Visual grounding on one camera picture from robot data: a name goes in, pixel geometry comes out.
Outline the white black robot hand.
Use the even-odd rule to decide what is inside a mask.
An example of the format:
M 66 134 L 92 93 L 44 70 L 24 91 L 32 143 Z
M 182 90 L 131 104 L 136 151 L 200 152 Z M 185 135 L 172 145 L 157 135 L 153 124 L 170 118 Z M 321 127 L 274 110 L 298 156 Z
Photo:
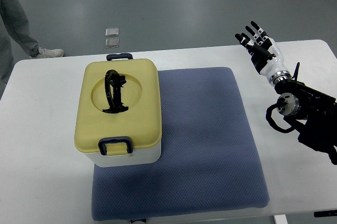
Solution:
M 265 76 L 271 86 L 281 80 L 290 79 L 291 74 L 284 66 L 283 54 L 275 40 L 254 21 L 245 29 L 247 34 L 235 34 L 235 38 L 251 56 L 259 75 Z

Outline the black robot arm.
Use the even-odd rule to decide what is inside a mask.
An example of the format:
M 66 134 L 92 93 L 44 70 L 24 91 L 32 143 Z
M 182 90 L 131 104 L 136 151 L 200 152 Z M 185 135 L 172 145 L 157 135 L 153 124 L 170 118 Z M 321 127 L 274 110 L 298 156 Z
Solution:
M 298 131 L 298 141 L 318 152 L 326 153 L 336 165 L 336 98 L 298 81 L 300 64 L 294 76 L 275 84 L 279 94 L 276 108 L 290 127 L 274 128 L 282 133 Z

